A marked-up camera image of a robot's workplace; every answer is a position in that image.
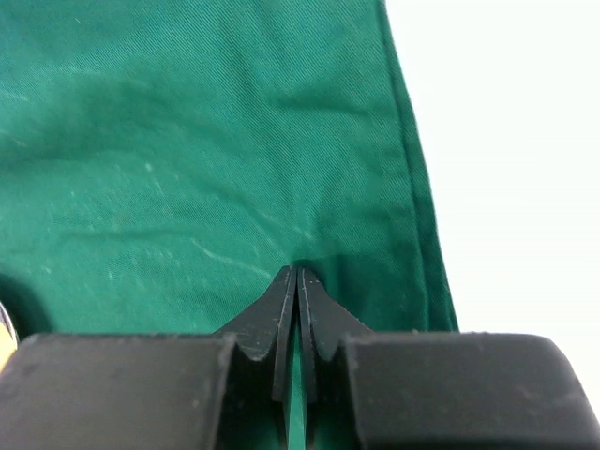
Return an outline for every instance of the black plastic jaw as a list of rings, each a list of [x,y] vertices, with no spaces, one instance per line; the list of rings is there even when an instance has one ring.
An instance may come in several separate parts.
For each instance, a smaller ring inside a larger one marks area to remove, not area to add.
[[[307,447],[600,448],[581,385],[548,339],[374,333],[298,273]]]
[[[296,269],[213,335],[37,335],[0,375],[3,450],[287,448]]]

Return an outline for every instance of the green fabric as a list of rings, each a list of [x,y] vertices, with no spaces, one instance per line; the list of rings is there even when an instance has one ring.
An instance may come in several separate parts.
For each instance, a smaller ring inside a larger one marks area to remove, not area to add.
[[[22,334],[212,332],[295,262],[377,330],[457,328],[382,2],[3,0],[0,32]]]

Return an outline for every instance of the metal object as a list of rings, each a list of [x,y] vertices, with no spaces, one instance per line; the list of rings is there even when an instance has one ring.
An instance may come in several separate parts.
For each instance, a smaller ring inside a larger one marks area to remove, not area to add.
[[[376,333],[294,267],[213,335],[30,337],[0,375],[0,447],[286,448],[297,316],[308,448],[600,449],[549,340]]]
[[[19,338],[12,320],[0,302],[0,371],[9,357],[17,350]]]

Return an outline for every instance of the white wall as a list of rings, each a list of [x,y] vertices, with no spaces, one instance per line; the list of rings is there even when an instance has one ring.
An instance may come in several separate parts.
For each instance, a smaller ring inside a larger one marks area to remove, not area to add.
[[[600,0],[388,0],[462,331],[552,338],[600,416]]]

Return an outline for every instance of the white background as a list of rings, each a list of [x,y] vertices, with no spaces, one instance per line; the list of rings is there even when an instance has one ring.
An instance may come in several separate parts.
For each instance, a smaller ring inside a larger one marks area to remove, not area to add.
[[[552,338],[600,416],[600,0],[388,0],[461,331]]]

